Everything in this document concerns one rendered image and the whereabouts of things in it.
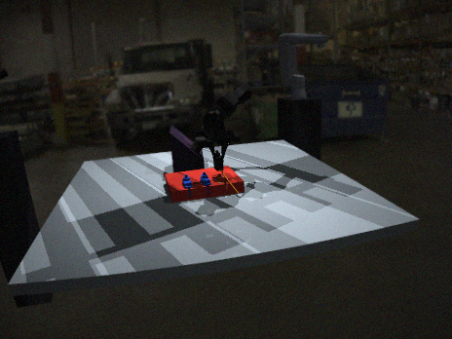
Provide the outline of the red flat deck plate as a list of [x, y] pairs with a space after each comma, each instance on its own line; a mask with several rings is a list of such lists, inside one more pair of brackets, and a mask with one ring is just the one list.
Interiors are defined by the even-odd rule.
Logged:
[[[224, 174], [239, 193], [245, 192], [245, 182], [229, 167]], [[238, 194], [221, 171], [215, 168], [166, 173], [166, 183], [172, 203]]]

